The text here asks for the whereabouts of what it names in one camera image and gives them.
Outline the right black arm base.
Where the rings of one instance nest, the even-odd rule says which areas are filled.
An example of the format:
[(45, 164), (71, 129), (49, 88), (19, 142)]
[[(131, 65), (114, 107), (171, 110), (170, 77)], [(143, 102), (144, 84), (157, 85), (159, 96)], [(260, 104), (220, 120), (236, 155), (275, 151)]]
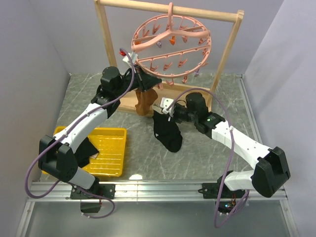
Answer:
[[(202, 183), (202, 188), (198, 190), (202, 194), (204, 199), (216, 199), (219, 194), (220, 182), (217, 183)], [(241, 204), (237, 208), (236, 212), (240, 208), (245, 206), (249, 194), (245, 190), (230, 191), (226, 185), (223, 186), (221, 193), (221, 200), (219, 202), (218, 212), (219, 214), (233, 213), (233, 208), (237, 205), (237, 199), (240, 199)]]

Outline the pink round clip hanger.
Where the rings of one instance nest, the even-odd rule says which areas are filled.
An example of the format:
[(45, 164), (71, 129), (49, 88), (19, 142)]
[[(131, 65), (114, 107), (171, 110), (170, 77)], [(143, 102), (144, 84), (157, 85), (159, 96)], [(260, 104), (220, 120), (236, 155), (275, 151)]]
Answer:
[(170, 2), (166, 14), (152, 17), (138, 27), (131, 49), (138, 66), (173, 86), (175, 79), (181, 78), (186, 84), (190, 74), (197, 76), (208, 65), (212, 39), (200, 21), (176, 15)]

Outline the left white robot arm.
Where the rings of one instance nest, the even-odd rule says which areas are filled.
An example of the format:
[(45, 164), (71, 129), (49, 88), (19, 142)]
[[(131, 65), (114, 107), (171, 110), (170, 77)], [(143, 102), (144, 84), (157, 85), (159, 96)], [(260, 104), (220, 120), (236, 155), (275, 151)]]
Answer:
[(97, 178), (79, 165), (82, 159), (98, 152), (88, 135), (117, 110), (126, 93), (135, 89), (147, 92), (161, 82), (139, 66), (123, 75), (117, 67), (105, 68), (96, 94), (82, 114), (53, 137), (45, 135), (40, 140), (39, 168), (62, 182), (81, 187), (87, 198), (97, 197), (100, 192)]

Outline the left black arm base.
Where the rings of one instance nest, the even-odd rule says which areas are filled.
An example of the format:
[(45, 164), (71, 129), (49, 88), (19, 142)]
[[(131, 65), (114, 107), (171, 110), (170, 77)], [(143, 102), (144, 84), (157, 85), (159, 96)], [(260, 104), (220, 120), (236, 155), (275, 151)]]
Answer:
[[(73, 186), (70, 194), (70, 200), (80, 201), (81, 214), (90, 219), (101, 219), (110, 216), (115, 210), (115, 184), (98, 184), (91, 190), (85, 190), (78, 186)], [(103, 216), (95, 216), (101, 210), (103, 201), (111, 205), (109, 213)]]

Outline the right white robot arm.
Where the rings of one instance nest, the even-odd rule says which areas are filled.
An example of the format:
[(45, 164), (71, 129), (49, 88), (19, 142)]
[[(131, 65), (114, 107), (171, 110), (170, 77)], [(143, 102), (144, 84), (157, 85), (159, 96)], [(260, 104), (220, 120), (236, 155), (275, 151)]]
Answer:
[(270, 148), (238, 131), (228, 118), (210, 112), (199, 92), (187, 94), (185, 101), (183, 106), (164, 98), (160, 105), (165, 114), (178, 122), (192, 122), (200, 133), (232, 149), (252, 168), (250, 171), (229, 171), (217, 186), (221, 196), (227, 198), (237, 190), (256, 190), (270, 198), (289, 180), (291, 175), (283, 149)]

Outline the black underwear beige waistband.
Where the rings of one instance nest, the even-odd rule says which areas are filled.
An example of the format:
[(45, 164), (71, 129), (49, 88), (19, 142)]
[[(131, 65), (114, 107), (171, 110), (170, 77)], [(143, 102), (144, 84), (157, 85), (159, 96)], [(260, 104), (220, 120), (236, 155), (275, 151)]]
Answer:
[(157, 104), (153, 104), (153, 121), (154, 121), (154, 136), (158, 139), (168, 151), (176, 153), (182, 147), (183, 137), (173, 121), (168, 120), (168, 115), (161, 111)]

